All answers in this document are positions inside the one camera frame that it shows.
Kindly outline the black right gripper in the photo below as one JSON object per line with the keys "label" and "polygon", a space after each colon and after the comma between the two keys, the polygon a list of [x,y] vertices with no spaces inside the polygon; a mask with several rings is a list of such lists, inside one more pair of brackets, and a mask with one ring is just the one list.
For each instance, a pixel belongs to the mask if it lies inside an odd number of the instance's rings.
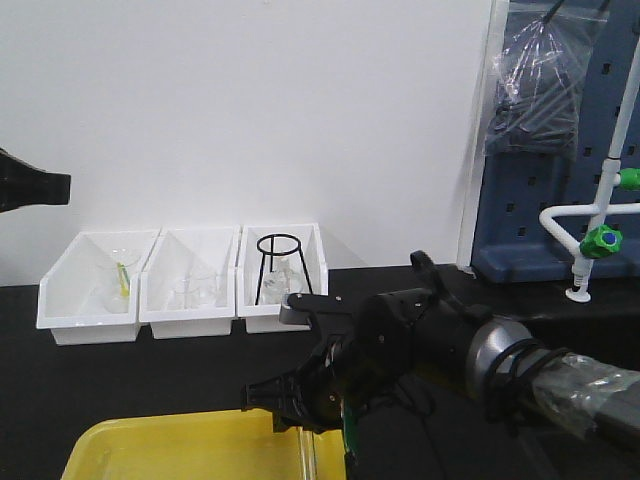
{"label": "black right gripper", "polygon": [[243,386],[241,409],[270,411],[274,432],[322,434],[344,428],[341,402],[358,409],[406,374],[464,393],[479,327],[479,306],[426,288],[374,295],[301,367]]}

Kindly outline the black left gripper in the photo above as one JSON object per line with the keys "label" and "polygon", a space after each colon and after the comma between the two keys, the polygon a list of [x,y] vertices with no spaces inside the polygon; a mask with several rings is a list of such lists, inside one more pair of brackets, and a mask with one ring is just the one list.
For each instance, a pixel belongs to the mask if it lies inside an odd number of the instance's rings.
{"label": "black left gripper", "polygon": [[71,176],[36,168],[1,149],[1,212],[34,205],[68,205]]}

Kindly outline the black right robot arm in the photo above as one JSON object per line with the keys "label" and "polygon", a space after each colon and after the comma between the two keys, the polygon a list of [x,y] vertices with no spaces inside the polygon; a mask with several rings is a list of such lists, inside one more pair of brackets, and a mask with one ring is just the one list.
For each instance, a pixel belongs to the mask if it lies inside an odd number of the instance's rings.
{"label": "black right robot arm", "polygon": [[369,293],[356,306],[338,295],[285,295],[280,321],[309,325],[318,344],[295,369],[245,386],[243,408],[268,411],[278,432],[340,431],[351,479],[363,475],[358,421],[408,375],[479,402],[485,418],[510,434],[543,417],[638,458],[637,372],[550,349],[521,322],[460,301],[426,253],[410,260],[412,287]]}

